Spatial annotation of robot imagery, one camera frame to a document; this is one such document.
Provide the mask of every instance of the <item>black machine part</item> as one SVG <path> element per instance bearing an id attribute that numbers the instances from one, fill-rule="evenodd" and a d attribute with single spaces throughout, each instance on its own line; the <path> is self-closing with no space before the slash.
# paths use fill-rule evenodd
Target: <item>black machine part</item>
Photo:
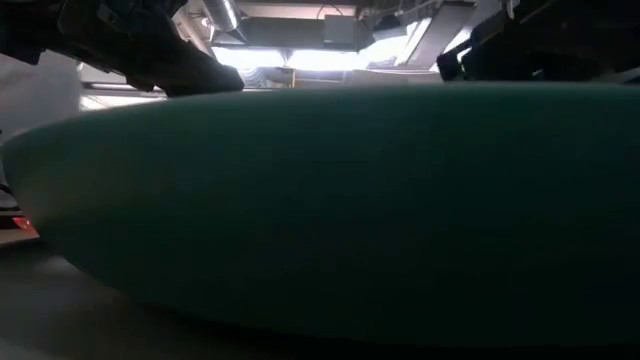
<path id="1" fill-rule="evenodd" d="M 475 27 L 468 41 L 438 58 L 443 80 L 633 82 L 634 76 L 614 75 L 640 66 L 640 2 L 503 4 L 503 11 Z"/>
<path id="2" fill-rule="evenodd" d="M 0 0 L 0 53 L 37 64 L 44 50 L 124 75 L 170 97 L 242 90 L 238 72 L 178 35 L 186 0 Z"/>

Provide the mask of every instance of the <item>fluorescent light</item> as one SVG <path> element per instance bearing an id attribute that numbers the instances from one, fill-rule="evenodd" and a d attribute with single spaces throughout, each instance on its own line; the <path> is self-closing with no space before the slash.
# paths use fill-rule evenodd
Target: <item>fluorescent light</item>
<path id="1" fill-rule="evenodd" d="M 367 61 L 355 52 L 296 50 L 287 66 L 298 70 L 341 71 L 365 69 Z"/>
<path id="2" fill-rule="evenodd" d="M 462 50 L 458 53 L 458 61 L 462 61 L 462 57 L 465 56 L 471 49 Z M 438 69 L 438 63 L 433 63 L 429 71 L 440 72 Z"/>
<path id="3" fill-rule="evenodd" d="M 416 47 L 418 46 L 418 43 L 424 36 L 424 33 L 429 28 L 429 24 L 431 24 L 431 18 L 425 18 L 417 23 L 411 23 L 407 26 L 407 33 L 409 34 L 409 38 L 407 39 L 407 43 L 404 49 L 396 57 L 396 66 L 405 64 L 409 60 L 409 57 L 411 56 L 411 54 L 413 54 Z"/>
<path id="4" fill-rule="evenodd" d="M 284 66 L 284 58 L 278 50 L 214 47 L 213 53 L 220 63 L 238 69 Z"/>
<path id="5" fill-rule="evenodd" d="M 389 60 L 400 54 L 407 44 L 407 38 L 408 36 L 405 35 L 378 40 L 362 50 L 362 53 L 369 62 L 375 63 Z"/>
<path id="6" fill-rule="evenodd" d="M 407 47 L 409 39 L 411 39 L 412 34 L 421 23 L 422 21 L 412 22 L 406 26 L 405 35 L 378 40 L 362 50 L 361 53 L 370 63 L 397 58 Z"/>
<path id="7" fill-rule="evenodd" d="M 80 108 L 82 110 L 102 110 L 110 107 L 137 105 L 161 100 L 164 100 L 164 98 L 88 95 L 80 97 Z"/>
<path id="8" fill-rule="evenodd" d="M 131 85 L 117 83 L 94 83 L 91 84 L 91 87 L 95 89 L 105 90 L 135 90 L 135 88 Z"/>
<path id="9" fill-rule="evenodd" d="M 463 42 L 469 40 L 470 36 L 471 36 L 471 29 L 463 28 L 462 30 L 460 30 L 458 35 L 456 35 L 456 37 L 454 37 L 453 40 L 451 40 L 449 45 L 447 45 L 446 49 L 444 49 L 444 52 L 447 52 L 453 49 L 454 47 L 462 44 Z"/>

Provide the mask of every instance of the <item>table surface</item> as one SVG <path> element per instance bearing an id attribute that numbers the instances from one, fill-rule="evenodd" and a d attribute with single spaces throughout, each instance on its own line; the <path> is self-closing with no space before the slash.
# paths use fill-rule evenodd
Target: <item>table surface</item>
<path id="1" fill-rule="evenodd" d="M 34 235 L 22 229 L 0 230 L 0 246 L 32 239 Z"/>
<path id="2" fill-rule="evenodd" d="M 205 323 L 137 304 L 40 241 L 0 247 L 0 358 L 307 359 L 414 355 L 408 347 L 315 340 Z"/>

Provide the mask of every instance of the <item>ceiling light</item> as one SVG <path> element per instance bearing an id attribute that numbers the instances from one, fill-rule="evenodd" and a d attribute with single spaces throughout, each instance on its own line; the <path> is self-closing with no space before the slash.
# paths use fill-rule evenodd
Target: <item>ceiling light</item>
<path id="1" fill-rule="evenodd" d="M 81 110 L 102 110 L 106 108 L 107 108 L 106 105 L 101 104 L 90 97 L 86 97 L 86 96 L 80 97 Z"/>
<path id="2" fill-rule="evenodd" d="M 287 66 L 298 70 L 342 71 L 365 69 L 367 61 L 355 52 L 296 50 Z"/>
<path id="3" fill-rule="evenodd" d="M 373 27 L 373 38 L 384 40 L 407 35 L 407 27 L 395 15 L 385 15 Z"/>
<path id="4" fill-rule="evenodd" d="M 462 62 L 462 57 L 465 56 L 469 51 L 471 51 L 471 49 L 460 51 L 460 53 L 458 53 L 458 61 Z M 429 71 L 440 72 L 440 69 L 438 68 L 438 63 L 434 63 L 429 69 Z"/>
<path id="5" fill-rule="evenodd" d="M 444 52 L 447 52 L 453 49 L 454 47 L 462 44 L 463 42 L 469 40 L 469 37 L 471 37 L 471 29 L 463 28 L 462 30 L 460 30 L 458 35 L 456 35 L 456 37 L 454 37 L 453 40 L 451 40 L 449 45 L 447 45 L 447 48 L 444 49 Z"/>
<path id="6" fill-rule="evenodd" d="M 378 40 L 363 49 L 362 53 L 369 62 L 373 63 L 393 59 L 404 49 L 407 38 L 408 36 L 405 35 Z"/>
<path id="7" fill-rule="evenodd" d="M 214 47 L 213 53 L 221 64 L 238 69 L 284 66 L 284 58 L 278 50 Z"/>
<path id="8" fill-rule="evenodd" d="M 425 18 L 407 26 L 407 33 L 409 34 L 407 43 L 396 57 L 396 66 L 405 64 L 409 60 L 409 57 L 416 50 L 418 43 L 429 28 L 429 24 L 431 24 L 431 18 Z"/>

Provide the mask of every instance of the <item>red light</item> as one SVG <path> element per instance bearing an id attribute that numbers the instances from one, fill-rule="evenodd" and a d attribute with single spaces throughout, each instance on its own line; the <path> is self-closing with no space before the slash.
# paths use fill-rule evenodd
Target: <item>red light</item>
<path id="1" fill-rule="evenodd" d="M 33 226 L 31 225 L 31 221 L 29 221 L 29 219 L 19 216 L 19 217 L 14 217 L 13 218 L 13 222 L 18 225 L 18 227 L 24 231 L 28 231 L 34 234 L 37 234 L 36 229 L 33 228 Z"/>

